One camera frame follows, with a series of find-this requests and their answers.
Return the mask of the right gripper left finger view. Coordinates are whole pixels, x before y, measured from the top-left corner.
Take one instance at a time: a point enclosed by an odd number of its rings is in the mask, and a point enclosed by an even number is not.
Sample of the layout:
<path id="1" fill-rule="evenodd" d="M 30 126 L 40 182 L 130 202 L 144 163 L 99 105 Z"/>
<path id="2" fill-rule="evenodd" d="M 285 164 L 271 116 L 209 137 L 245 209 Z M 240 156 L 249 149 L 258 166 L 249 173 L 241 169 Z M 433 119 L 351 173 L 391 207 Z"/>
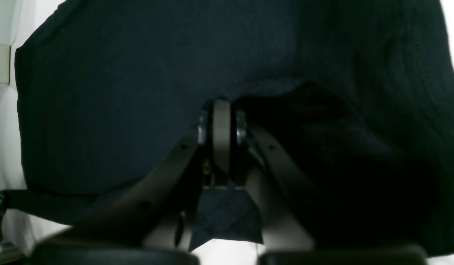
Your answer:
<path id="1" fill-rule="evenodd" d="M 210 182 L 214 102 L 166 158 L 109 207 L 38 245 L 34 254 L 186 250 L 198 198 Z"/>

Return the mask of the right gripper right finger view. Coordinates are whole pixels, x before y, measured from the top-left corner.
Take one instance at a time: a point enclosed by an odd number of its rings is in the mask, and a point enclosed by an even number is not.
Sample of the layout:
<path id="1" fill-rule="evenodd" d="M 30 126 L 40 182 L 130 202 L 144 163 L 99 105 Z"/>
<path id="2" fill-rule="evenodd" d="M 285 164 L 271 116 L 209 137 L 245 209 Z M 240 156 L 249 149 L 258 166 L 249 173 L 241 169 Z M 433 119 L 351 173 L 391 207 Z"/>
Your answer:
<path id="1" fill-rule="evenodd" d="M 351 245 L 338 204 L 293 161 L 267 129 L 232 114 L 230 175 L 255 203 L 265 253 L 312 252 Z"/>

